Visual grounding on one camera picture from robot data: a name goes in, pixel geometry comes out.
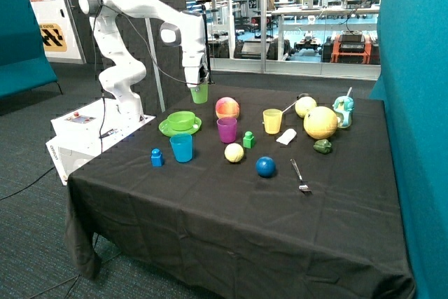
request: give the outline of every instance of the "purple cup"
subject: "purple cup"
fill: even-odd
[[[233,117],[219,118],[218,132],[221,141],[225,144],[233,143],[237,139],[237,119]]]

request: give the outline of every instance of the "green pepper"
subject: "green pepper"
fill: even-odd
[[[327,139],[321,139],[314,143],[313,148],[322,154],[331,152],[331,143]]]

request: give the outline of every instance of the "glass window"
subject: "glass window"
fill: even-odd
[[[379,75],[381,0],[211,0],[212,68],[272,74]],[[188,0],[201,11],[196,0]]]

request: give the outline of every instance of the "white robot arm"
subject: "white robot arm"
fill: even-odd
[[[141,81],[146,68],[134,59],[123,43],[116,16],[124,13],[133,18],[157,18],[164,23],[160,36],[168,46],[182,46],[182,66],[189,88],[206,83],[208,76],[204,21],[198,13],[178,12],[159,0],[79,0],[84,14],[90,16],[94,37],[104,57],[115,66],[99,75],[101,85],[119,102],[125,119],[138,121],[143,116],[141,100],[130,86]]]

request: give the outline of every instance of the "blue ball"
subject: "blue ball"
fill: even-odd
[[[275,173],[275,162],[269,157],[261,157],[255,164],[258,175],[263,178],[270,178]]]

